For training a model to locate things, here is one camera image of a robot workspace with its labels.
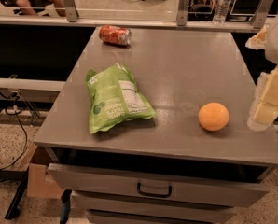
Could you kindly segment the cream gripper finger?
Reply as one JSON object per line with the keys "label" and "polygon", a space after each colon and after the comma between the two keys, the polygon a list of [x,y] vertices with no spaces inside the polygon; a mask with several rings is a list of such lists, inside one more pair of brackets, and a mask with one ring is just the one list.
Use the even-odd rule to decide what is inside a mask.
{"label": "cream gripper finger", "polygon": [[247,126],[264,131],[278,118],[278,65],[270,73],[262,72],[257,80]]}

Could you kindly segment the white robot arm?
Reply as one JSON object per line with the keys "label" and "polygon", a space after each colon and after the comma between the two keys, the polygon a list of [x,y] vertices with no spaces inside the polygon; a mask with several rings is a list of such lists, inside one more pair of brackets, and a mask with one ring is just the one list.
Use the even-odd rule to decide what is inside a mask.
{"label": "white robot arm", "polygon": [[276,64],[270,73],[260,74],[247,121],[251,130],[264,131],[278,117],[278,15],[268,28],[262,29],[250,38],[246,46],[261,46],[265,49],[266,59]]}

